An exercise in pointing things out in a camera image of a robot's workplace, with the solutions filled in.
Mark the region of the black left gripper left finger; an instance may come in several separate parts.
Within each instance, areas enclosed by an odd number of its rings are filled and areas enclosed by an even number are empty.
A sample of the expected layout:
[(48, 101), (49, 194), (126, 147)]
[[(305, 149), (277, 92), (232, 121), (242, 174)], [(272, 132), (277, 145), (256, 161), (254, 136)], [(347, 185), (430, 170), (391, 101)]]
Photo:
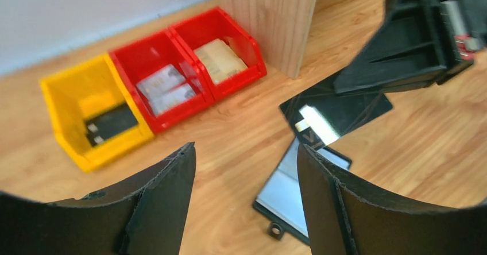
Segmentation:
[(1, 192), (2, 254), (178, 254), (196, 171), (193, 143), (81, 199)]

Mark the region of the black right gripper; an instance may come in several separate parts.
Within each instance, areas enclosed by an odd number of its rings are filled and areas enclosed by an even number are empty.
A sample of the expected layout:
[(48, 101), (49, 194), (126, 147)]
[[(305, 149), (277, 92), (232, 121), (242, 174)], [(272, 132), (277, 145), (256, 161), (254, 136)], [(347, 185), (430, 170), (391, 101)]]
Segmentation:
[(334, 81), (338, 94), (444, 84), (486, 46), (486, 0), (385, 0), (380, 28)]

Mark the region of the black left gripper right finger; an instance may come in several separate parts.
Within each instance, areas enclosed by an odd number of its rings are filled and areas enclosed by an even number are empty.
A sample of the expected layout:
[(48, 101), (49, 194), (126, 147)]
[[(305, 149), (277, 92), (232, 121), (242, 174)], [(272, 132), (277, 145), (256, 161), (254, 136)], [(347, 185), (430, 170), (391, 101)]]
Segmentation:
[(486, 205), (452, 208), (374, 185), (300, 145), (297, 171), (313, 254), (485, 254)]

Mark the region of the black leather card holder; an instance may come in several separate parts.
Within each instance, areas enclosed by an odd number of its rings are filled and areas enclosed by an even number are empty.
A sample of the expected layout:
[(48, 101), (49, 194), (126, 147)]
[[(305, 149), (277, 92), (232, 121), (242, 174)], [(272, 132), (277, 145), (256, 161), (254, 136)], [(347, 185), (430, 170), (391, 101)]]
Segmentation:
[(299, 140), (295, 138), (257, 195), (253, 208), (270, 221), (266, 232), (272, 238), (279, 241), (288, 233), (308, 245), (297, 175), (298, 146)]

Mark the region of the white cards in bin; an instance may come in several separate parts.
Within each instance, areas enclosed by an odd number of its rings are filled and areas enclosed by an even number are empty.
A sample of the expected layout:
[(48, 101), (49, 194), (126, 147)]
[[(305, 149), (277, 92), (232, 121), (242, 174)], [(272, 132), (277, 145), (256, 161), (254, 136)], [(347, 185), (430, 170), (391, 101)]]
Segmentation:
[(155, 116), (178, 106), (196, 95), (185, 77), (172, 65), (151, 74), (137, 83)]

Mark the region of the beige cards stack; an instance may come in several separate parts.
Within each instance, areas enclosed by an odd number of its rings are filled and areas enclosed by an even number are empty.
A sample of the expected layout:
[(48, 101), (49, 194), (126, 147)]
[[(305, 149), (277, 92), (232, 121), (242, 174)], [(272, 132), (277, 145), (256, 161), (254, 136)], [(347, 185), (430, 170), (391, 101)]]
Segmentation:
[(220, 39), (202, 45), (195, 49), (194, 53), (203, 63), (214, 84), (222, 83), (231, 76), (247, 69), (244, 61)]

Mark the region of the yellow plastic bin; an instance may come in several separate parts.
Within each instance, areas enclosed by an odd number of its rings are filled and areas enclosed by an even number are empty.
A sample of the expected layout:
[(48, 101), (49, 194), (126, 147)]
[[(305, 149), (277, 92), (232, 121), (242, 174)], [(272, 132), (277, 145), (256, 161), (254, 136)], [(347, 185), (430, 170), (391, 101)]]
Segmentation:
[[(58, 144), (84, 172), (94, 171), (154, 139), (108, 54), (40, 80)], [(127, 106), (136, 124), (102, 141), (89, 140), (89, 121)]]

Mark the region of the wooden shelf unit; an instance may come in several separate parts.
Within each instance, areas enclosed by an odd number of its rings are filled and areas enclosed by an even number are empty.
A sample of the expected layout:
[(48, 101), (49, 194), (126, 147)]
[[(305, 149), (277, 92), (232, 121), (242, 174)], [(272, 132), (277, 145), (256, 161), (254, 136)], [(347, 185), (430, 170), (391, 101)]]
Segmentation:
[(264, 60), (296, 79), (317, 0), (221, 0), (221, 7), (258, 42)]

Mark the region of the middle red plastic bin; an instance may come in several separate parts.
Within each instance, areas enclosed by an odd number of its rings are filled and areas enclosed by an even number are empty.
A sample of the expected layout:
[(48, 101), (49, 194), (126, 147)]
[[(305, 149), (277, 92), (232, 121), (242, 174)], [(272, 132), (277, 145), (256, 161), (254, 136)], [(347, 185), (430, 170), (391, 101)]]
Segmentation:
[(202, 69), (168, 29), (113, 49), (109, 55), (154, 134), (215, 101)]

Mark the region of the red plastic bin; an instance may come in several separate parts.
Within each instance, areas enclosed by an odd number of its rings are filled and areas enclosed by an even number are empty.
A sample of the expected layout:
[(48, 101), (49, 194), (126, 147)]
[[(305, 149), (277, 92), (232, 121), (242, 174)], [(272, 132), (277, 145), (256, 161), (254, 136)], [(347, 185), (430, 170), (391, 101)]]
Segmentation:
[(216, 101), (267, 75), (256, 40), (220, 7), (173, 24), (169, 31)]
[(109, 55), (154, 134), (215, 101), (202, 69), (168, 29), (113, 49)]

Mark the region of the right red plastic bin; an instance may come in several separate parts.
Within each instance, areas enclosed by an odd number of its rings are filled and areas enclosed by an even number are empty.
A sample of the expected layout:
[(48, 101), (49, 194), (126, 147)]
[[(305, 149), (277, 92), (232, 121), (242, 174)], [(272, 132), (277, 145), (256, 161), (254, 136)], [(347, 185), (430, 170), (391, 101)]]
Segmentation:
[(216, 101), (267, 75), (256, 40), (220, 7), (173, 24), (169, 31)]

